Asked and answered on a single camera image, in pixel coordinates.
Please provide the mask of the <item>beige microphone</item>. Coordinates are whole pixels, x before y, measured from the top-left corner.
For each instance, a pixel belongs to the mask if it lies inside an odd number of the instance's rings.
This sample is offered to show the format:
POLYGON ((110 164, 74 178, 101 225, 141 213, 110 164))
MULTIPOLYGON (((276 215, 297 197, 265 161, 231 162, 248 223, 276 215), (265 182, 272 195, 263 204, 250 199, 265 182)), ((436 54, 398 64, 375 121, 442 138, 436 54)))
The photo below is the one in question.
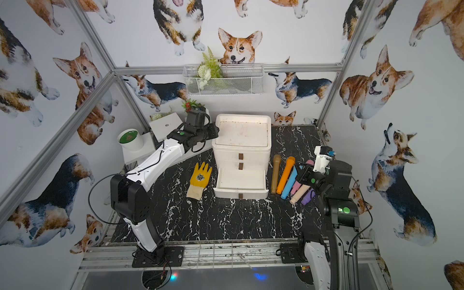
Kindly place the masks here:
POLYGON ((293 194, 290 203, 292 205, 296 204, 310 188, 310 186, 302 184, 298 191, 295 194, 293 194))

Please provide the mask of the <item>white drawer cabinet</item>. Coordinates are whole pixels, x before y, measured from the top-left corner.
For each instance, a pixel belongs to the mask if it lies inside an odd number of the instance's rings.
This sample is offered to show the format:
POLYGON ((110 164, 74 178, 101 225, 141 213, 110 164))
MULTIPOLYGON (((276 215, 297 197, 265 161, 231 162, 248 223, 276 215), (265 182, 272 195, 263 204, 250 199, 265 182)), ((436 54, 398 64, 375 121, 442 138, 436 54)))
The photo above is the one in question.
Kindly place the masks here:
POLYGON ((218 169, 215 196, 261 200, 268 197, 267 171, 272 148, 268 116, 220 114, 212 141, 218 169))

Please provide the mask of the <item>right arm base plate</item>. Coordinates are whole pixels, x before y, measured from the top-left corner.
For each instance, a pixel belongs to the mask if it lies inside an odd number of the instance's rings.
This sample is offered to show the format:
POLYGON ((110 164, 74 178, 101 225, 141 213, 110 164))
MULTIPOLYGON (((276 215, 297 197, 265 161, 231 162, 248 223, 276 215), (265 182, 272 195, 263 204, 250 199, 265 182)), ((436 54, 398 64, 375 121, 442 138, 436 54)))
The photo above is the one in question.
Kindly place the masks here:
POLYGON ((304 254, 304 244, 280 244, 276 255, 281 258, 283 264, 290 263, 307 263, 308 260, 304 254))

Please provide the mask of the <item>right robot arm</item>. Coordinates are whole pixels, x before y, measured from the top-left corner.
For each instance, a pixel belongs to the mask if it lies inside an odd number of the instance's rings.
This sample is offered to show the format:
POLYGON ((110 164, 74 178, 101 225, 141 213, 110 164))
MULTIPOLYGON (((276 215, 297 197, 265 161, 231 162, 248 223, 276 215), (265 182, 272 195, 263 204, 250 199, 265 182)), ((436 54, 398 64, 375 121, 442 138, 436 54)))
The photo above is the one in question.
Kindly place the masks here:
POLYGON ((321 198, 328 224, 328 244, 322 238, 304 238, 303 252, 317 290, 360 289, 360 220, 357 205, 349 198, 351 179, 351 165, 326 157, 298 170, 297 181, 321 198))

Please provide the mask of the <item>gold microphone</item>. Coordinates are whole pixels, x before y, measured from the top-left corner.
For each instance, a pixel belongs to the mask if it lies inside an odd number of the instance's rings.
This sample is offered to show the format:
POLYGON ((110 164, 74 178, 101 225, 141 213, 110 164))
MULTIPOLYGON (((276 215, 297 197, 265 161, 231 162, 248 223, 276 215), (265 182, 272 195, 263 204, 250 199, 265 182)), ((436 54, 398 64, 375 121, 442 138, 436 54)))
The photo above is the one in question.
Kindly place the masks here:
POLYGON ((271 193, 272 194, 277 193, 281 161, 282 161, 282 157, 279 154, 276 154, 273 157, 273 173, 272 173, 272 180, 271 180, 271 193))

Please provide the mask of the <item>pink microphone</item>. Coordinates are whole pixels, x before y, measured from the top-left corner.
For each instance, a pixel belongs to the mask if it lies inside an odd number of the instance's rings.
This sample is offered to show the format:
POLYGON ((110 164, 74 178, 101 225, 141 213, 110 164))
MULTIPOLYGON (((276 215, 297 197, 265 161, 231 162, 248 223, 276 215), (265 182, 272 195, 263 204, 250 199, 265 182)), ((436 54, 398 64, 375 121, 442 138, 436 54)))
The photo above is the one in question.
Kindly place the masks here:
MULTIPOLYGON (((314 162, 313 160, 308 160, 306 162, 306 164, 310 164, 310 165, 314 165, 314 162)), ((298 181, 295 181, 294 185, 292 186, 292 190, 291 190, 291 196, 293 196, 297 191, 298 189, 301 187, 301 184, 298 182, 298 181)))

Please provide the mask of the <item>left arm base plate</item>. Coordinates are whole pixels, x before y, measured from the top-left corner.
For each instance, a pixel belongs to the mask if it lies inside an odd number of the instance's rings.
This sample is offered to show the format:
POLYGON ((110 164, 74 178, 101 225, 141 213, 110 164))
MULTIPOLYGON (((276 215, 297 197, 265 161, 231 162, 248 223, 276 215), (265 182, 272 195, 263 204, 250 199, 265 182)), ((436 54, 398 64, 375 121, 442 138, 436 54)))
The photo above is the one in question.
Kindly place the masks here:
POLYGON ((162 267, 165 264, 171 267, 180 267, 184 257, 183 246, 163 246, 155 249, 153 253, 137 247, 133 252, 133 268, 162 267))

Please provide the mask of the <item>orange microphone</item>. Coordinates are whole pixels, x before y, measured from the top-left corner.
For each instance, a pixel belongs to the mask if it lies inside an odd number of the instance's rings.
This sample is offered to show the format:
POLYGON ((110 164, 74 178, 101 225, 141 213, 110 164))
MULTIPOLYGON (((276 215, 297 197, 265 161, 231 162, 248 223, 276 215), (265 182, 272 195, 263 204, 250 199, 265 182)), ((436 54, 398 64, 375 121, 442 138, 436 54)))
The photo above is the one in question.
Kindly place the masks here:
POLYGON ((292 172, 292 168, 294 167, 295 163, 296 163, 296 159, 294 157, 289 157, 286 160, 283 174, 282 174, 281 179, 279 181, 279 184, 277 186, 277 192, 276 193, 278 195, 282 195, 283 190, 284 190, 284 188, 286 186, 286 183, 288 181, 288 178, 290 177, 290 174, 292 172))

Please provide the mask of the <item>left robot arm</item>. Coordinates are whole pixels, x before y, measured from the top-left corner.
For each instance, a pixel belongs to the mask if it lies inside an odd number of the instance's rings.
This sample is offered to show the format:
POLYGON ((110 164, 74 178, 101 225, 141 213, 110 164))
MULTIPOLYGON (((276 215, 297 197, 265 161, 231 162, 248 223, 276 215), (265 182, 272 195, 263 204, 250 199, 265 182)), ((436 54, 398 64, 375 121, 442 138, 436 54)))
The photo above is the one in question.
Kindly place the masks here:
POLYGON ((153 202, 148 191, 177 159, 198 143, 216 139, 218 135, 219 128, 211 122, 205 107, 191 109, 186 121, 168 134, 162 145, 141 165, 127 174, 116 174, 111 178, 111 207, 130 225, 142 250, 154 253, 163 246, 152 221, 153 202))

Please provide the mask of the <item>blue microphone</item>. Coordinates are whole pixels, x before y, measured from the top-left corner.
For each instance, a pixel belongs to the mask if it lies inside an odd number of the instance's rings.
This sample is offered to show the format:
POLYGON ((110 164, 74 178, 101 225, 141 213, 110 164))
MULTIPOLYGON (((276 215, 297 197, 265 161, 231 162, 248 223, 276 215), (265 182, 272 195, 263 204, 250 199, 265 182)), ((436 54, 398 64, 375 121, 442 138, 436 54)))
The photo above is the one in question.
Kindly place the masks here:
POLYGON ((292 172, 290 174, 290 177, 288 178, 287 182, 286 182, 286 185, 283 189, 283 192, 281 194, 281 198, 282 199, 286 199, 290 192, 291 192, 291 189, 294 185, 294 183, 296 182, 296 176, 297 176, 297 169, 296 167, 294 166, 293 169, 292 169, 292 172))

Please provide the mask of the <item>purple microphone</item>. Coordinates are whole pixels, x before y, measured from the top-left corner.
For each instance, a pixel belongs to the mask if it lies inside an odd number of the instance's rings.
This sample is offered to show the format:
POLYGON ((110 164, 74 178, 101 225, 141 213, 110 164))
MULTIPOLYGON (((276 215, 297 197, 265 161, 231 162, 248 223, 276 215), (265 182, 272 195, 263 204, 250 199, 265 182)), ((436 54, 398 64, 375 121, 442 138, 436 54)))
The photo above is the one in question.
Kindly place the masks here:
POLYGON ((308 192, 302 198, 301 204, 307 205, 313 199, 313 197, 315 197, 315 191, 313 189, 309 189, 308 192))

